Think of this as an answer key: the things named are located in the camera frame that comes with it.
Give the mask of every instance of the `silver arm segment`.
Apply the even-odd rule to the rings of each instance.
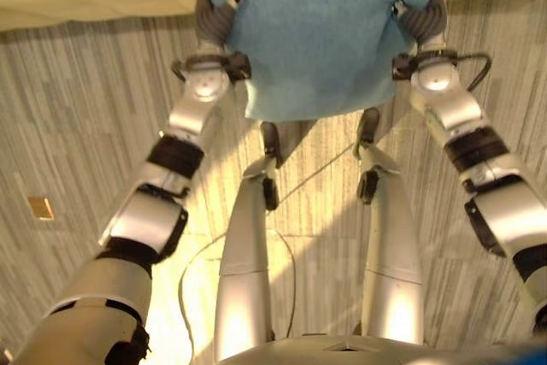
[[[186,62],[183,96],[128,185],[102,251],[68,283],[14,364],[136,365],[146,357],[151,266],[174,253],[184,230],[184,199],[215,131],[216,104],[250,72],[242,55],[223,49],[241,1],[215,8],[197,0],[199,47]]]
[[[472,195],[466,211],[481,244],[511,259],[521,278],[522,299],[534,314],[534,331],[544,331],[547,203],[530,171],[461,85],[454,55],[446,49],[444,35],[438,34],[424,42],[416,56],[394,61],[394,79],[404,81],[408,100]]]

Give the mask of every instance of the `black band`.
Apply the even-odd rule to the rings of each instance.
[[[480,128],[450,141],[444,151],[459,172],[509,153],[503,140],[490,127]]]
[[[547,333],[547,304],[536,314],[536,324],[533,327],[533,334]]]
[[[105,250],[96,259],[101,258],[116,258],[134,262],[152,278],[152,264],[157,259],[157,253],[148,245],[127,238],[113,237],[106,244]]]
[[[520,250],[513,257],[513,262],[522,280],[526,282],[535,271],[547,266],[547,244]]]
[[[165,135],[156,143],[148,161],[191,179],[203,159],[203,151],[194,144]]]
[[[471,227],[473,227],[477,238],[482,246],[485,247],[485,250],[497,256],[505,256],[505,252],[497,242],[496,237],[494,237],[490,227],[488,227],[488,223],[480,213],[473,199],[465,204],[465,211],[468,214]]]
[[[132,316],[139,324],[143,323],[143,318],[140,316],[140,314],[137,312],[136,309],[133,309],[129,305],[125,305],[124,303],[121,303],[120,301],[115,301],[114,299],[107,299],[106,304],[104,304],[105,307],[109,308],[115,308],[120,311],[128,313],[130,316]]]

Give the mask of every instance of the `blue cloth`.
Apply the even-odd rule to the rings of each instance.
[[[391,17],[395,1],[246,0],[227,43],[250,58],[246,115],[307,120],[390,98],[391,59],[412,45]]]

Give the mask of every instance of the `silver robot leg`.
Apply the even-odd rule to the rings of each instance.
[[[266,211],[277,207],[275,164],[275,155],[266,154],[247,168],[233,207],[216,298],[216,361],[274,339]]]
[[[375,128],[378,120],[378,110],[369,109],[362,125]],[[361,132],[373,136],[373,130]],[[371,207],[362,335],[422,344],[418,240],[403,179],[395,161],[374,146],[371,138],[359,143],[357,153],[362,170],[358,196]]]

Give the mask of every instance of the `wire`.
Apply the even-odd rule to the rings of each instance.
[[[477,60],[477,59],[483,59],[485,60],[485,65],[482,67],[480,72],[475,76],[473,81],[468,85],[468,91],[473,91],[480,83],[482,83],[482,80],[485,79],[488,72],[490,72],[490,69],[492,67],[492,58],[488,53],[484,52],[478,52],[478,53],[471,53],[469,55],[461,55],[458,56],[458,61],[463,62],[465,60]]]
[[[285,245],[287,251],[289,252],[289,255],[291,256],[291,265],[292,265],[292,306],[291,306],[291,317],[289,319],[289,325],[287,327],[286,332],[286,338],[289,338],[292,330],[292,324],[294,322],[294,315],[297,307],[297,265],[294,258],[294,254],[291,250],[291,247],[289,246],[289,243],[287,243],[285,237],[281,235],[281,233],[277,230],[273,230],[275,234],[281,239],[283,244]],[[213,241],[211,241],[209,244],[206,244],[204,247],[202,247],[194,256],[190,259],[190,261],[186,264],[186,267],[184,271],[182,272],[182,275],[180,276],[179,280],[179,308],[180,308],[180,314],[182,315],[182,319],[185,322],[186,331],[188,332],[188,339],[190,340],[191,345],[191,360],[194,358],[195,355],[195,344],[194,344],[194,338],[191,333],[191,325],[190,321],[188,320],[188,315],[186,314],[185,304],[184,304],[184,298],[183,298],[183,291],[184,291],[184,280],[186,276],[186,272],[188,271],[188,268],[196,261],[196,259],[204,252],[206,251],[210,246],[214,245],[218,240],[223,239],[226,236],[226,233],[223,233],[222,235],[215,238]]]
[[[175,60],[173,63],[171,63],[171,71],[174,73],[175,76],[179,78],[179,80],[185,83],[186,77],[182,74],[183,67],[184,64],[180,60]]]
[[[185,322],[186,331],[188,332],[188,339],[190,340],[190,345],[191,345],[190,362],[194,358],[194,355],[195,355],[196,352],[195,352],[194,338],[193,338],[192,333],[191,333],[190,322],[188,321],[188,316],[186,315],[184,298],[182,297],[183,296],[183,282],[185,280],[186,272],[188,271],[188,268],[192,265],[192,263],[194,263],[194,261],[196,261],[196,259],[199,257],[199,255],[202,252],[204,252],[205,250],[207,250],[211,245],[215,244],[219,239],[222,239],[225,236],[226,236],[225,233],[220,235],[219,237],[215,238],[213,241],[211,241],[210,243],[208,243],[207,245],[202,247],[196,254],[194,254],[194,256],[186,264],[186,267],[185,267],[184,271],[182,272],[182,275],[180,276],[180,280],[179,280],[179,308],[180,308],[180,314],[182,315],[182,320]]]
[[[283,244],[285,244],[285,247],[287,251],[289,251],[289,255],[291,256],[291,265],[292,265],[292,307],[291,307],[291,317],[289,318],[289,326],[287,327],[287,333],[285,335],[285,338],[289,338],[291,336],[291,330],[292,330],[292,323],[294,322],[294,313],[297,309],[297,263],[294,259],[294,254],[292,253],[291,247],[289,246],[289,243],[287,243],[287,240],[285,237],[281,235],[279,231],[276,229],[273,230],[277,236],[283,241]]]

